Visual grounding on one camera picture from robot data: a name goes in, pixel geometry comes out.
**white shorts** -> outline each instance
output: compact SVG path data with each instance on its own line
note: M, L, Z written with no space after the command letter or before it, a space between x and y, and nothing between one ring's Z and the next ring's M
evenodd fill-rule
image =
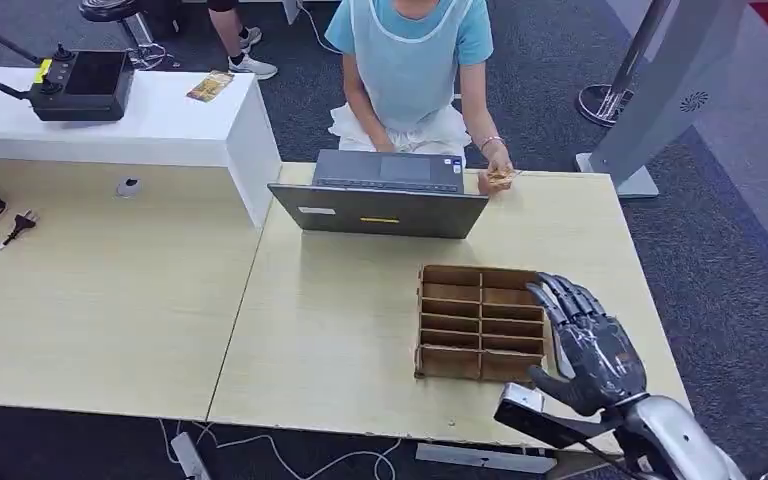
M372 140L363 131L348 104L331 110L331 117L334 124L328 131L340 137L340 150L375 151ZM451 105L414 131L387 129L387 136L397 152L458 155L461 158L464 157L464 147L472 142L466 133L463 116Z

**bracelet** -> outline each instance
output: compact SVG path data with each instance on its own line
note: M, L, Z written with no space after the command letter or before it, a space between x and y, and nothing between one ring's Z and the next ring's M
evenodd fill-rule
M483 142L481 142L481 146L478 147L478 151L481 152L481 153L484 153L484 147L486 147L487 144L492 142L493 140L498 140L498 141L502 142L502 145L507 146L507 144L505 143L505 139L504 138L502 138L502 137L500 137L498 135L493 135L492 137L487 137Z

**floor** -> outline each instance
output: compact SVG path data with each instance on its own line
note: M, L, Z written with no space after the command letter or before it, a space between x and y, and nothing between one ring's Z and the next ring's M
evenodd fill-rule
M488 3L496 45L488 101L512 157L520 168L572 170L574 155L590 151L604 135L576 113L572 99L583 86L611 78L639 23L640 2ZM204 7L187 8L192 21L185 36L167 42L180 66L168 68L222 67ZM324 28L334 6L311 8ZM261 86L282 156L311 160L318 149L336 146L326 128L328 110L343 101L338 58L316 46L306 21L288 27L277 4L247 4L241 12L264 30L254 55L281 69ZM768 31L753 15L747 11L744 19L724 110L700 120L652 160L659 198L623 205L694 412L750 478L768 471ZM72 0L2 0L0 29L39 52L57 41L79 48L121 45L115 27L84 22ZM22 61L0 49L0 65ZM759 81L766 87L756 88ZM468 160L481 165L474 151ZM174 422L166 423L174 429ZM159 429L153 419L0 408L0 478L181 478L166 459ZM261 430L220 426L217 432L225 441ZM352 450L391 444L273 433L288 463L303 472ZM220 479L290 478L266 444L233 452L207 448L205 455ZM402 479L523 478L416 462L412 455L410 443L393 454ZM319 478L371 478L373 463L350 460ZM613 478L608 470L593 476Z

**white apron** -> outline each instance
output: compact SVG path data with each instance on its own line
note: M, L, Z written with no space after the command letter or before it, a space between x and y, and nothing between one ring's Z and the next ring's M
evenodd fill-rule
M452 0L440 23L417 39L386 30L373 0L346 1L360 78L396 150L463 156L471 139L452 99L458 29L472 0ZM328 131L340 137L341 150L375 150L348 104L331 116Z

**laptop lid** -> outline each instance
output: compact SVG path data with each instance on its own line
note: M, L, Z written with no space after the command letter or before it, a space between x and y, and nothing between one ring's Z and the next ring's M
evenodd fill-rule
M268 185L303 230L466 238L489 200L481 195Z

